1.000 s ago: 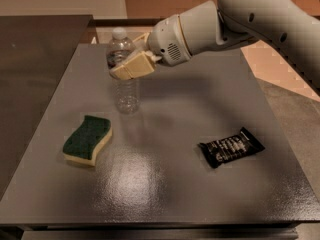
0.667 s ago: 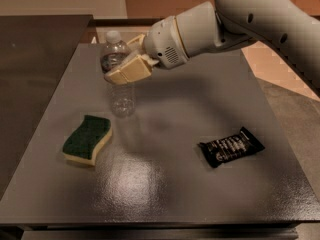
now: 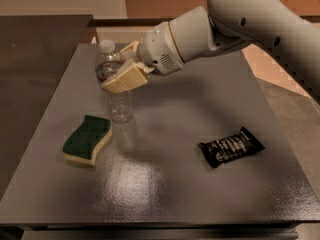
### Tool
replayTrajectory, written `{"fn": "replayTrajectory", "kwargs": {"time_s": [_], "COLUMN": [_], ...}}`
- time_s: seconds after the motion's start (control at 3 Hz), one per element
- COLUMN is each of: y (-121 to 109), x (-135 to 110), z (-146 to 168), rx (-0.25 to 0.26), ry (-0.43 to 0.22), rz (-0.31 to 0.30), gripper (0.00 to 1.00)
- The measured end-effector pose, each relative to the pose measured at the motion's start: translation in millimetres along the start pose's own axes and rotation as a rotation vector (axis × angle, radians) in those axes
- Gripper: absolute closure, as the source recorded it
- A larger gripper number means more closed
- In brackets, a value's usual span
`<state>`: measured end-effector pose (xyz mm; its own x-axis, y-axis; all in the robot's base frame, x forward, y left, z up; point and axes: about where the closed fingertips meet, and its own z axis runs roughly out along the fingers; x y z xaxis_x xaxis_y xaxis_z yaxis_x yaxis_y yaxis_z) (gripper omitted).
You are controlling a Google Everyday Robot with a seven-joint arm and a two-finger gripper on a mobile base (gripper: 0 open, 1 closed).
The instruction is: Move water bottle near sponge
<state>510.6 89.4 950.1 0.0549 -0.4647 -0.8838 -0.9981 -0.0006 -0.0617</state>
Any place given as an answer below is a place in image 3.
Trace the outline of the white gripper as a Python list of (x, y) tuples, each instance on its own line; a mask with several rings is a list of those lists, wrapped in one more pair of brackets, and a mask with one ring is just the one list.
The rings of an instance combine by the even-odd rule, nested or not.
[[(127, 92), (147, 84), (153, 71), (165, 76), (184, 67), (168, 22), (163, 22), (146, 32), (140, 43), (133, 41), (125, 46), (120, 55), (127, 61), (114, 76), (100, 85), (104, 91), (113, 94)], [(139, 56), (142, 62), (136, 61)]]

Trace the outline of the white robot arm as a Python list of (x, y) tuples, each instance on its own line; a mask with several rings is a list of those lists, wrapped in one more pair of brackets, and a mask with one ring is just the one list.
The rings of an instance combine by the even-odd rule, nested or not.
[(123, 66), (101, 88), (123, 93), (148, 83), (151, 74), (169, 75), (197, 58), (250, 44), (269, 54), (320, 102), (320, 28), (280, 0), (207, 0), (206, 7), (163, 22), (123, 48)]

